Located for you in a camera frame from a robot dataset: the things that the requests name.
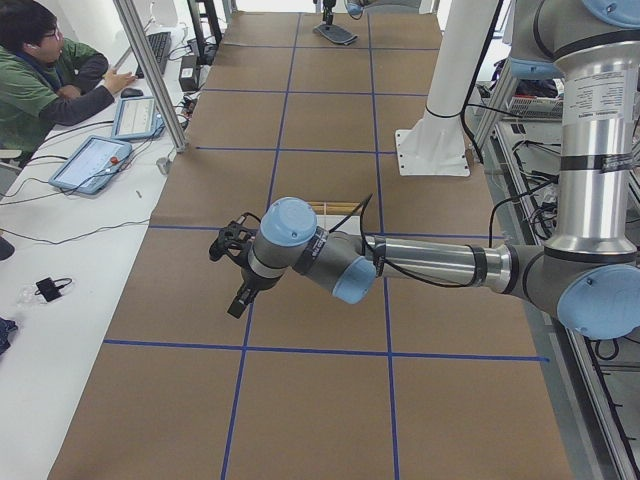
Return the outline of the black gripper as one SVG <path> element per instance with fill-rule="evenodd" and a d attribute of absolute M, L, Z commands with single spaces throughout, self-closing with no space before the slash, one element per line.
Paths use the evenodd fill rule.
<path fill-rule="evenodd" d="M 333 9 L 335 8 L 335 0 L 323 0 L 322 1 L 322 21 L 324 24 L 333 24 L 334 13 Z"/>
<path fill-rule="evenodd" d="M 241 318 L 244 311 L 254 302 L 259 291 L 273 288 L 282 277 L 282 270 L 277 270 L 275 276 L 263 276 L 250 268 L 245 268 L 241 273 L 243 284 L 236 293 L 227 313 L 234 318 Z"/>

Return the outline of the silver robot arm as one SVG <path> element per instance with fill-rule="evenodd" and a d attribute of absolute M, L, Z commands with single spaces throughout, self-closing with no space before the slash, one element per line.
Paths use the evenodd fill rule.
<path fill-rule="evenodd" d="M 378 277 L 513 295 L 591 339 L 639 325 L 636 245 L 626 237 L 633 108 L 639 71 L 635 1 L 520 1 L 511 65 L 520 78 L 562 78 L 556 227 L 540 246 L 480 248 L 326 230 L 295 197 L 273 203 L 256 230 L 231 222 L 211 245 L 243 282 L 229 313 L 240 317 L 287 270 L 349 304 Z"/>
<path fill-rule="evenodd" d="M 322 13 L 322 21 L 327 24 L 333 22 L 334 10 L 339 3 L 353 20 L 360 20 L 365 13 L 432 13 L 439 7 L 439 1 L 421 0 L 314 1 Z"/>

